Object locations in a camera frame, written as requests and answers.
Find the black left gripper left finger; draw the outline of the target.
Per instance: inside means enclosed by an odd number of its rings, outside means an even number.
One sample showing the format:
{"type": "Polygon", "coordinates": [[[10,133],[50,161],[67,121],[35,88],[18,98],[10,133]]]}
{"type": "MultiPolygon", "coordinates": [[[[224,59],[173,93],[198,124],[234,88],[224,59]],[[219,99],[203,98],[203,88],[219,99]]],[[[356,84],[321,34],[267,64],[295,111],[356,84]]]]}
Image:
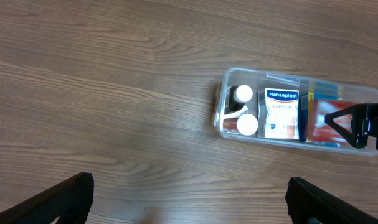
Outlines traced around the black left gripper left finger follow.
{"type": "Polygon", "coordinates": [[[85,223],[93,194],[92,174],[81,172],[1,212],[0,223],[85,223]]]}

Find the orange vitamin tube white cap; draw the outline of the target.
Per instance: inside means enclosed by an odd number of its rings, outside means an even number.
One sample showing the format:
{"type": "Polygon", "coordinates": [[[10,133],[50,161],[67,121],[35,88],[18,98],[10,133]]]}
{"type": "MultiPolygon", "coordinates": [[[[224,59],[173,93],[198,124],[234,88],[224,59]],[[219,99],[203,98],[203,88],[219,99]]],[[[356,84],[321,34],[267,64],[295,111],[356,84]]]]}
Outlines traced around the orange vitamin tube white cap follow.
{"type": "Polygon", "coordinates": [[[243,114],[237,118],[225,119],[223,129],[236,131],[244,136],[251,136],[258,130],[258,119],[252,114],[243,114]]]}

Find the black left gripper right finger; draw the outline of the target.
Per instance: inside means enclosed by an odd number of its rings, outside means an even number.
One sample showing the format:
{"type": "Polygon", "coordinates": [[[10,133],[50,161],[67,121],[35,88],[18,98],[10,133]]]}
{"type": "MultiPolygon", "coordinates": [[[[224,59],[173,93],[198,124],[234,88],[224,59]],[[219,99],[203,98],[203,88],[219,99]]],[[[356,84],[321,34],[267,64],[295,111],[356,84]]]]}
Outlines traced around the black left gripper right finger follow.
{"type": "Polygon", "coordinates": [[[378,223],[378,219],[301,177],[292,177],[285,200],[293,223],[378,223]]]}

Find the dark bottle white cap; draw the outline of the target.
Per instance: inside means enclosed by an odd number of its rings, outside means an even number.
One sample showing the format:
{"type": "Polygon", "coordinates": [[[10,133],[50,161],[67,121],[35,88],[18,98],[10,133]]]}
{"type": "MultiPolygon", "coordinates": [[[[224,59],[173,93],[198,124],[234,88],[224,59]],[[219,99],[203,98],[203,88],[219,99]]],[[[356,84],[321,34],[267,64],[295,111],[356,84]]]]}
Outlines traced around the dark bottle white cap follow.
{"type": "Polygon", "coordinates": [[[248,85],[231,86],[227,95],[225,112],[227,114],[240,111],[244,106],[251,106],[253,90],[248,85]]]}

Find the blue yellow VapoDrops box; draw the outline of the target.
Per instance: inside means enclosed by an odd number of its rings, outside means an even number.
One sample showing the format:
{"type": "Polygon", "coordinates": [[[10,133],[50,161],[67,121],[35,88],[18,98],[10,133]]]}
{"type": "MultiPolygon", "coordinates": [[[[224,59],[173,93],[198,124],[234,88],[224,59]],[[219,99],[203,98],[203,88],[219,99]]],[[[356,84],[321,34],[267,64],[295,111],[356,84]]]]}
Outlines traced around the blue yellow VapoDrops box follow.
{"type": "Polygon", "coordinates": [[[313,101],[322,100],[341,100],[343,87],[336,84],[328,84],[326,82],[310,82],[308,91],[303,92],[299,97],[298,109],[298,131],[300,142],[311,142],[308,140],[308,120],[309,113],[313,110],[313,101]]]}

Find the red white small box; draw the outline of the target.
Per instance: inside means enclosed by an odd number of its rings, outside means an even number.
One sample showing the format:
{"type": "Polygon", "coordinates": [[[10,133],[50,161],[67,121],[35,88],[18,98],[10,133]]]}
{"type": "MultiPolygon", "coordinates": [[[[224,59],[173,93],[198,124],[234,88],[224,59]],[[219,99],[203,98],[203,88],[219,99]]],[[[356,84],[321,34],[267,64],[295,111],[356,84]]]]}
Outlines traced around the red white small box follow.
{"type": "Polygon", "coordinates": [[[325,116],[353,105],[355,105],[355,103],[350,101],[325,99],[314,100],[311,107],[311,113],[308,116],[306,142],[348,145],[348,142],[325,122],[325,116]]]}

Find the white Hansaplast box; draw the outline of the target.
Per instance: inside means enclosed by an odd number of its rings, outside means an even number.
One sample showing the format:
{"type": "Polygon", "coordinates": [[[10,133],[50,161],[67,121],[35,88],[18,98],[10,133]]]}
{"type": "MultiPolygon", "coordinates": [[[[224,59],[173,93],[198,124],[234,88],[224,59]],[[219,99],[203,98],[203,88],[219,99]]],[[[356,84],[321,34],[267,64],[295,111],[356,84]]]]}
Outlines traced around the white Hansaplast box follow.
{"type": "Polygon", "coordinates": [[[299,140],[299,91],[265,88],[258,92],[258,137],[299,140]]]}

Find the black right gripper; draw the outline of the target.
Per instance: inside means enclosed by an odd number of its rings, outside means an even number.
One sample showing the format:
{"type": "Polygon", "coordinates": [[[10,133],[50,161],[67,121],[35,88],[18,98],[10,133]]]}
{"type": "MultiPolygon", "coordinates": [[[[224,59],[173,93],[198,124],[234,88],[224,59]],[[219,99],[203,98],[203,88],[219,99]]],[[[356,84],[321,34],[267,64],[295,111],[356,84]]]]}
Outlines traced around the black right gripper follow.
{"type": "Polygon", "coordinates": [[[378,150],[378,103],[352,105],[327,114],[324,121],[357,149],[367,146],[368,135],[375,137],[378,150]]]}

